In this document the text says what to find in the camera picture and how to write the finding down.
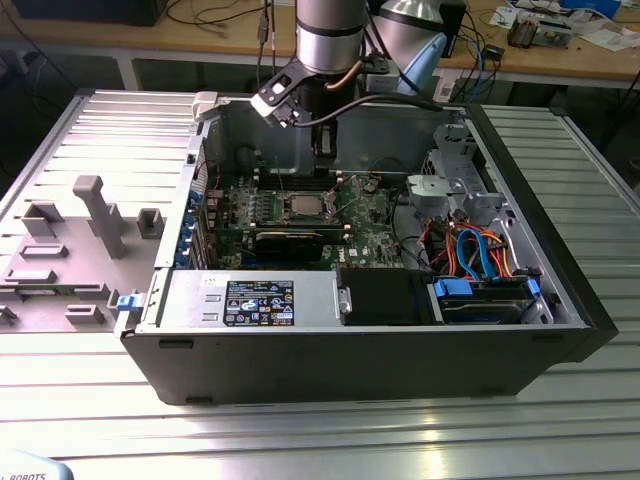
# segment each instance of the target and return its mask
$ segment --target green circuit board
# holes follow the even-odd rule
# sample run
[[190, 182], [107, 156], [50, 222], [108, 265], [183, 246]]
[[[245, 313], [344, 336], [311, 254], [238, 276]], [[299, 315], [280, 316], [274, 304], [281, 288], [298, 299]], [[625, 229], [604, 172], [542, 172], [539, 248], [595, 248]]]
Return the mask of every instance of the green circuit board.
[[375, 182], [366, 175], [350, 176], [328, 191], [304, 191], [286, 185], [260, 189], [239, 179], [225, 189], [217, 222], [210, 223], [218, 267], [278, 268], [277, 262], [257, 262], [252, 251], [256, 235], [269, 231], [322, 235], [322, 258], [303, 269], [402, 267], [390, 227], [391, 192], [372, 188]]

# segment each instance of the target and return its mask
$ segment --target blue cable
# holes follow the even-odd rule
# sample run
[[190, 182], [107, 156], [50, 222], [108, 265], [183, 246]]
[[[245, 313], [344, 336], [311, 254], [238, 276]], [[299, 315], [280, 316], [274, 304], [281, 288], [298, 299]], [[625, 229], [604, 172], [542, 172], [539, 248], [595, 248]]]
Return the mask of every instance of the blue cable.
[[478, 62], [480, 62], [480, 73], [478, 73], [478, 82], [473, 87], [473, 90], [471, 90], [471, 97], [469, 98], [469, 103], [472, 103], [473, 100], [476, 98], [476, 95], [478, 94], [478, 88], [480, 88], [480, 85], [484, 83], [482, 81], [482, 74], [484, 73], [484, 58], [482, 58], [482, 52], [480, 51], [480, 47], [478, 47], [478, 44], [476, 42], [474, 42], [470, 38], [465, 38], [465, 40], [469, 42], [471, 45], [473, 45], [473, 48], [476, 49], [476, 54], [478, 55]]
[[476, 240], [478, 240], [478, 250], [480, 251], [480, 263], [482, 263], [482, 268], [484, 270], [485, 275], [491, 279], [497, 278], [498, 276], [496, 275], [496, 271], [493, 269], [493, 265], [491, 265], [491, 262], [489, 261], [489, 252], [487, 248], [487, 243], [484, 241], [484, 238], [482, 237], [482, 235], [480, 235], [480, 232], [476, 232], [475, 230], [471, 230], [470, 228], [463, 230], [462, 232], [460, 232], [460, 235], [458, 235], [458, 244], [456, 245], [456, 255], [458, 256], [458, 263], [462, 268], [464, 268], [464, 270], [469, 275], [473, 277], [473, 279], [476, 282], [480, 281], [480, 275], [474, 272], [471, 269], [471, 267], [467, 265], [467, 262], [464, 259], [464, 251], [462, 250], [462, 247], [464, 243], [464, 238], [469, 235], [475, 235]]

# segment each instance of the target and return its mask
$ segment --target gray block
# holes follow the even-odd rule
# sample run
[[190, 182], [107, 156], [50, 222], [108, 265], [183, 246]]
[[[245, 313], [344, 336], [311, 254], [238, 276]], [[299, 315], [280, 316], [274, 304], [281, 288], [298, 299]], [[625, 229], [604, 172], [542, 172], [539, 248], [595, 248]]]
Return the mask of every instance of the gray block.
[[145, 240], [162, 238], [162, 232], [164, 232], [164, 220], [162, 214], [157, 208], [142, 208], [138, 213], [138, 230], [140, 230], [140, 236]]
[[121, 258], [125, 254], [125, 246], [120, 238], [120, 227], [122, 218], [118, 213], [118, 219], [111, 216], [111, 211], [102, 198], [102, 179], [96, 175], [79, 175], [73, 185], [73, 194], [80, 198], [85, 205], [94, 227], [100, 234], [100, 239], [104, 244], [111, 258]]
[[[113, 221], [118, 225], [118, 232], [120, 233], [120, 235], [122, 235], [124, 233], [124, 229], [126, 228], [126, 222], [122, 219], [122, 216], [120, 215], [120, 210], [118, 210], [118, 205], [116, 205], [115, 203], [107, 203], [107, 207], [109, 207], [109, 215], [111, 215], [111, 218], [113, 219]], [[89, 224], [89, 228], [93, 232], [93, 235], [96, 237], [99, 237], [100, 232], [98, 232], [98, 230], [96, 229], [96, 226], [93, 223], [93, 219], [91, 218], [87, 219], [87, 223]]]
[[39, 243], [36, 245], [23, 245], [19, 253], [24, 259], [64, 258], [69, 254], [69, 250], [59, 243]]
[[36, 242], [50, 242], [56, 238], [50, 223], [63, 222], [53, 203], [33, 202], [22, 217], [22, 223]]
[[106, 300], [109, 298], [109, 288], [105, 283], [97, 286], [86, 287], [86, 288], [76, 288], [73, 290], [73, 293], [80, 300]]
[[104, 316], [97, 305], [67, 305], [67, 311], [64, 316], [74, 325], [100, 324], [104, 322]]
[[119, 298], [120, 292], [114, 288], [107, 300], [107, 310], [109, 310], [111, 315], [113, 315], [113, 318], [118, 318], [118, 309], [116, 308], [116, 305], [118, 304]]
[[53, 270], [9, 270], [4, 277], [10, 283], [53, 283], [55, 279]]
[[0, 305], [0, 324], [13, 325], [18, 316], [6, 305]]
[[56, 206], [51, 202], [33, 202], [31, 206], [40, 210], [42, 216], [49, 222], [64, 222], [64, 218], [62, 218]]

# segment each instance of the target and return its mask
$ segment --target sticker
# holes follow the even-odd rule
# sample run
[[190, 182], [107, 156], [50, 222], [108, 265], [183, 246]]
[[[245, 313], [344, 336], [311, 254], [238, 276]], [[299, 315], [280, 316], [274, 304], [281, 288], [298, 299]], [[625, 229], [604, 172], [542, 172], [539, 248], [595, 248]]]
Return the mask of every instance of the sticker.
[[292, 326], [293, 282], [227, 282], [224, 323], [230, 327]]
[[200, 277], [201, 287], [224, 287], [231, 278], [230, 275], [224, 273], [203, 273]]

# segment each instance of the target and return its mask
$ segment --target motherboard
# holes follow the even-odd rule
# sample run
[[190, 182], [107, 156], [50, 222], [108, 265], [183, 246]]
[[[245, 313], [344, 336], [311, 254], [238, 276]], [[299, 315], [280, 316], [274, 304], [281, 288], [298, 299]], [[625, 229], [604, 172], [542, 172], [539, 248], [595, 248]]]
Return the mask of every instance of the motherboard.
[[391, 229], [398, 190], [374, 174], [240, 177], [207, 193], [208, 260], [220, 269], [402, 267]]

